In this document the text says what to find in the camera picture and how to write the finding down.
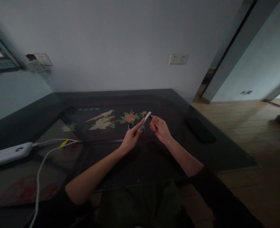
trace dark table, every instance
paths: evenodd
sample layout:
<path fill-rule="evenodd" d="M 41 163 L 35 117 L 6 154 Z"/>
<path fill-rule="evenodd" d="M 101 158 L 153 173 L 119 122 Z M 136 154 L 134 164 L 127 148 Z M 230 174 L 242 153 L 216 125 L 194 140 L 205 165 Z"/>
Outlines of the dark table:
<path fill-rule="evenodd" d="M 252 157 L 172 89 L 50 94 L 0 120 L 0 149 L 54 138 L 84 142 L 57 150 L 46 160 L 40 179 L 40 200 L 47 200 L 120 146 L 127 123 L 117 121 L 113 127 L 89 130 L 95 121 L 86 120 L 104 110 L 113 110 L 110 114 L 113 120 L 124 116 L 124 110 L 152 111 L 166 121 L 173 137 L 187 151 L 217 173 L 257 166 Z M 198 118 L 217 141 L 200 143 L 186 125 L 189 117 Z M 149 121 L 145 129 L 137 146 L 117 163 L 97 191 L 186 179 L 166 147 L 151 132 Z M 35 201 L 38 167 L 44 155 L 59 145 L 33 150 L 24 159 L 0 166 L 0 214 L 12 216 L 20 210 L 29 216 Z"/>

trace wall outlet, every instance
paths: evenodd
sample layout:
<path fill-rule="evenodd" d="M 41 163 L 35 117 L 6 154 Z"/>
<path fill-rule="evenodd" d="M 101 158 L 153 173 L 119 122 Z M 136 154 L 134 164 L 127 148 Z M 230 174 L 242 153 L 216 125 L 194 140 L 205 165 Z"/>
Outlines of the wall outlet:
<path fill-rule="evenodd" d="M 169 63 L 178 64 L 178 58 L 179 58 L 179 54 L 171 54 L 171 56 L 169 58 Z"/>
<path fill-rule="evenodd" d="M 188 54 L 179 54 L 178 64 L 185 64 L 188 59 Z"/>
<path fill-rule="evenodd" d="M 41 64 L 38 60 L 31 61 L 27 65 L 29 68 L 33 69 L 37 73 L 48 71 L 47 67 Z"/>
<path fill-rule="evenodd" d="M 45 66 L 52 66 L 52 62 L 45 53 L 34 53 L 36 60 Z"/>

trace white power strip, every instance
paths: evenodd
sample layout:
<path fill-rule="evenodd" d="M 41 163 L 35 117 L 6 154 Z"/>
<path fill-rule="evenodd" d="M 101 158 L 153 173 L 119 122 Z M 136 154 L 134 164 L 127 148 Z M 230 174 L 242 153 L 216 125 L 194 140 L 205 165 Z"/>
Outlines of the white power strip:
<path fill-rule="evenodd" d="M 32 142 L 0 150 L 0 165 L 26 157 L 31 149 Z"/>

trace hand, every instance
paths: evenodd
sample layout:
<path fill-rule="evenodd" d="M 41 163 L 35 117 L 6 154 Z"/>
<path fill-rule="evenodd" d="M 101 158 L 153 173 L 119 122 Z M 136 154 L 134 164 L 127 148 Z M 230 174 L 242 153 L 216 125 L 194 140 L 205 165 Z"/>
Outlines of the hand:
<path fill-rule="evenodd" d="M 150 129 L 155 132 L 155 135 L 163 144 L 172 138 L 166 122 L 158 116 L 153 116 L 153 119 L 150 122 Z"/>
<path fill-rule="evenodd" d="M 140 123 L 138 123 L 132 129 L 126 132 L 124 140 L 121 146 L 119 147 L 119 149 L 122 149 L 124 153 L 130 152 L 135 147 L 139 137 L 143 132 L 143 130 L 141 130 L 139 133 L 137 133 L 139 127 L 141 127 L 143 122 L 144 122 L 144 118 L 140 121 Z"/>

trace charging cable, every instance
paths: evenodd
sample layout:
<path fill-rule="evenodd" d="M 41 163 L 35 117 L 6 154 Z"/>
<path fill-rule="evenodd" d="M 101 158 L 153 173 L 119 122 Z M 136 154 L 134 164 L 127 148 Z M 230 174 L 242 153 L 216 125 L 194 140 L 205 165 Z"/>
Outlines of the charging cable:
<path fill-rule="evenodd" d="M 72 140 L 72 139 L 52 139 L 52 140 L 48 140 L 48 141 L 46 141 L 46 142 L 34 143 L 35 145 L 33 145 L 33 146 L 36 146 L 36 145 L 39 145 L 39 144 L 43 144 L 43 143 L 47 143 L 47 142 L 50 142 L 50 141 L 53 141 L 53 140 L 70 140 L 70 141 L 73 141 L 73 142 L 68 143 L 68 144 L 65 144 L 65 145 L 61 145 L 61 146 L 59 146 L 59 147 L 57 147 L 57 148 L 54 148 L 54 149 L 52 149 L 51 151 L 49 151 L 49 152 L 45 155 L 45 157 L 44 157 L 44 159 L 43 159 L 43 161 L 42 161 L 42 163 L 41 163 L 41 165 L 40 165 L 38 174 L 37 174 L 37 176 L 36 176 L 37 190 L 36 190 L 36 200 L 35 200 L 35 215 L 33 216 L 33 219 L 32 219 L 32 222 L 31 222 L 29 228 L 32 228 L 33 224 L 35 223 L 35 219 L 36 219 L 36 217 L 37 217 L 37 215 L 38 215 L 38 212 L 39 212 L 40 172 L 41 172 L 41 170 L 42 170 L 42 167 L 43 167 L 43 165 L 44 165 L 44 162 L 45 162 L 47 156 L 48 156 L 52 151 L 54 151 L 54 150 L 56 150 L 56 149 L 63 148 L 63 147 L 65 147 L 65 146 L 68 146 L 68 145 L 71 145 L 71 144 L 74 144 L 74 143 L 81 142 L 81 141 Z"/>
<path fill-rule="evenodd" d="M 81 142 L 81 141 L 73 140 L 73 139 L 51 139 L 51 140 L 48 140 L 46 142 L 36 142 L 36 143 L 33 143 L 31 146 L 35 147 L 37 145 L 40 145 L 40 144 L 43 144 L 43 143 L 48 143 L 48 142 L 51 142 L 51 141 L 54 141 L 54 140 L 69 140 L 69 141 L 73 141 L 73 142 Z"/>

